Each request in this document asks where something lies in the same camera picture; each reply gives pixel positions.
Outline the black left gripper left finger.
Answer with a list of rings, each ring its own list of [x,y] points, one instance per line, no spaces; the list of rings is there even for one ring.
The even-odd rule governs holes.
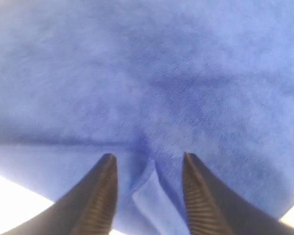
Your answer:
[[[7,235],[107,235],[117,207],[117,161],[104,154],[64,196]]]

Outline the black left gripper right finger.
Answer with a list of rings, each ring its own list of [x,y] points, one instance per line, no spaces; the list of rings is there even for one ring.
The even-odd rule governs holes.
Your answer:
[[[244,200],[192,153],[183,157],[183,197],[192,235],[290,235],[291,227]]]

